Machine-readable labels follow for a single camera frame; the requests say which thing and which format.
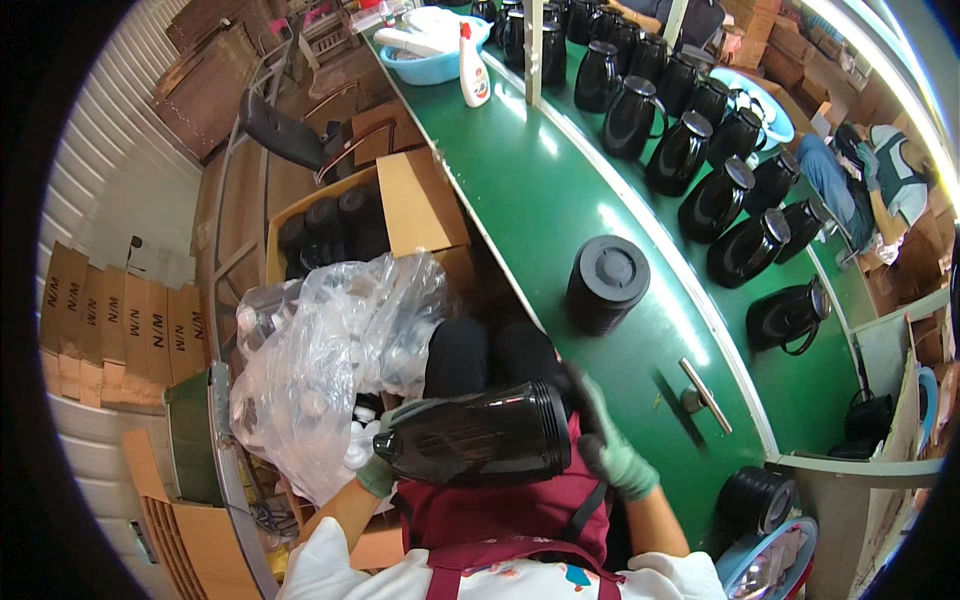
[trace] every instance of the white cloth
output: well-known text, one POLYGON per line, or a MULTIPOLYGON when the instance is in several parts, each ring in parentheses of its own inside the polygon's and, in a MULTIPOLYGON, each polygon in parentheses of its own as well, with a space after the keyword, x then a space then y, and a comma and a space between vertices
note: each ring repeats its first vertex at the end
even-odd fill
MULTIPOLYGON (((347 539, 340 524, 327 517, 310 540, 290 553, 277 600, 421 600, 433 569, 426 550, 411 550, 399 564, 376 575, 350 568, 347 539)), ((624 600, 725 600, 713 562, 704 552, 682 559, 660 552, 634 556, 627 581, 620 584, 624 600)), ((597 597, 599 577, 577 566, 506 561, 477 569, 460 580, 460 600, 531 600, 532 598, 597 597)))
MULTIPOLYGON (((874 148, 879 149, 897 133, 900 133, 900 130, 896 127, 890 125, 873 125, 870 127, 870 142, 874 145, 874 148)), ((898 177, 902 180, 914 174, 913 169, 903 161, 903 156, 900 155, 900 146, 903 145, 904 141, 906 140, 894 144, 889 149, 890 159, 893 161, 898 177)), ((909 227, 913 227, 913 225, 917 223, 917 220, 924 214, 925 209, 926 184, 919 182, 908 183, 903 186, 900 191, 897 192, 897 195, 894 196, 893 200, 887 204, 887 211, 890 213, 890 216, 896 216, 899 212, 903 215, 903 219, 909 227)))

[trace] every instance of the worker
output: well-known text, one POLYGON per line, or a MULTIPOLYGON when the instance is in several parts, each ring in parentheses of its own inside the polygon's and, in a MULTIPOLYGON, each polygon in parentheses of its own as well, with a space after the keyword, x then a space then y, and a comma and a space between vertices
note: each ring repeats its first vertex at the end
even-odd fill
POLYGON ((924 214, 927 187, 936 181, 933 162, 895 127, 845 124, 841 128, 835 137, 852 140, 862 168, 853 162, 854 156, 840 152, 838 143, 831 149, 808 133, 797 149, 801 170, 841 221, 855 251, 895 250, 924 214))
POLYGON ((673 0, 610 0, 610 6, 652 34, 660 33, 672 4, 673 0))
MULTIPOLYGON (((349 554, 396 481, 390 465, 374 455, 304 524, 277 598, 726 597, 710 557, 690 553, 660 476, 617 430, 600 389, 558 362, 538 329, 507 325, 488 348, 480 324, 458 319, 437 328, 429 350, 426 397, 551 380, 567 413, 569 468, 547 481, 508 488, 458 490, 400 481, 393 502, 410 505, 403 522, 407 552, 398 564, 370 575, 352 570, 349 554), (625 503, 635 554, 629 570, 615 574, 601 567, 610 527, 607 486, 625 503)), ((409 410, 408 404, 396 410, 409 410)), ((384 415, 388 428, 392 417, 384 415)))

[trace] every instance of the white wall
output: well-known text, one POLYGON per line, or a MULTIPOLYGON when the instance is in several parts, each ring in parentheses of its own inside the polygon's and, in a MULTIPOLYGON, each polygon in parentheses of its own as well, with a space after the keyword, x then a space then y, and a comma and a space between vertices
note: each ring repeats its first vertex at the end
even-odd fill
MULTIPOLYGON (((156 81, 179 53, 164 33, 187 0, 142 0, 118 25, 90 70, 62 132, 47 182, 37 247, 37 298, 54 242, 103 268, 127 263, 131 237, 190 254, 202 170, 150 108, 156 81)), ((167 422, 82 406, 50 396, 67 460, 90 510, 128 570, 154 598, 175 598, 162 566, 151 563, 130 526, 142 522, 120 448, 121 433, 147 427, 161 475, 173 484, 167 422)))

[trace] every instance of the woman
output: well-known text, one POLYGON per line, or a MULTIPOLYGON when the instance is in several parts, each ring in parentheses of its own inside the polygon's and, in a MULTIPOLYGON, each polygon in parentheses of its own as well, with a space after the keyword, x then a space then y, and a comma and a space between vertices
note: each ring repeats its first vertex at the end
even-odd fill
MULTIPOLYGON (((488 348, 477 322, 446 322, 430 342, 425 379, 426 397, 551 382, 564 397, 570 467, 549 481, 509 488, 399 482, 393 502, 407 509, 407 554, 371 576, 350 569, 349 553, 396 480, 374 456, 304 525, 278 598, 725 597, 709 556, 690 554, 660 476, 616 429, 600 389, 575 367, 559 363, 538 329, 508 325, 488 348), (616 574, 601 568, 610 526, 608 485, 625 502, 635 553, 630 570, 616 574)), ((395 415, 384 416, 387 427, 395 415)))

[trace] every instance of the green glove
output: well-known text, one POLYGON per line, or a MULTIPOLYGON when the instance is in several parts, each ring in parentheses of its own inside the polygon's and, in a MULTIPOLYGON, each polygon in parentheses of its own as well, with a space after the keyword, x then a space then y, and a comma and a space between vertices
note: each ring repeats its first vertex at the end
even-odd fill
POLYGON ((583 435, 577 449, 597 479, 617 489, 624 502, 647 497, 660 483, 660 474, 627 442, 607 412, 600 386, 569 362, 563 362, 569 378, 566 397, 580 414, 583 435))
MULTIPOLYGON (((423 400, 411 400, 405 402, 393 410, 389 410, 380 417, 380 431, 387 431, 391 424, 399 415, 406 413, 415 406, 423 403, 423 400)), ((385 498, 390 495, 394 489, 394 482, 398 479, 394 468, 387 461, 376 454, 370 457, 367 463, 357 470, 357 481, 367 492, 372 493, 378 498, 385 498)))
POLYGON ((874 151, 865 142, 860 142, 856 145, 856 157, 863 163, 863 181, 867 184, 867 190, 873 192, 880 189, 880 184, 876 180, 880 161, 874 151))

